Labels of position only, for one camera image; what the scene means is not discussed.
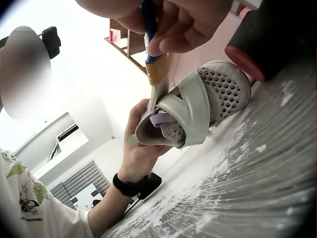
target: hand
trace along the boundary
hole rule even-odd
[[[144,33],[142,0],[76,0],[88,11],[116,19],[125,28]],[[148,45],[152,56],[185,53],[206,43],[229,13],[233,0],[153,0],[158,29]]]
[[[141,115],[146,111],[148,102],[148,99],[143,99],[132,108],[124,135],[125,140],[134,134]],[[118,172],[118,178],[122,182],[139,182],[152,171],[158,157],[170,149],[171,146],[164,145],[145,146],[137,144],[128,146],[124,143],[123,162]]]

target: right hand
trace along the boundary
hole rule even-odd
[[[125,28],[144,33],[143,0],[76,0],[88,11],[116,19]],[[152,0],[158,29],[148,45],[152,56],[185,53],[206,43],[229,13],[233,0]]]

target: brush bristles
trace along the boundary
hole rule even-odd
[[[151,114],[154,114],[157,100],[158,100],[158,96],[156,93],[156,85],[154,85],[154,86],[151,86],[151,98],[147,106],[147,110],[151,112]]]
[[[168,83],[169,78],[168,74],[166,74],[158,85],[153,85],[151,87],[151,98],[147,106],[147,110],[152,114],[155,112],[157,101],[168,94]]]

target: wrist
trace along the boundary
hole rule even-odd
[[[128,182],[138,183],[143,178],[143,176],[140,177],[140,176],[134,175],[130,171],[123,168],[120,168],[117,176],[118,176],[118,179],[122,181],[123,183],[128,183]]]

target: black wristband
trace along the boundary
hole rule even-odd
[[[118,174],[115,174],[112,183],[124,196],[134,197],[141,190],[143,181],[144,179],[138,183],[124,183],[118,178]]]

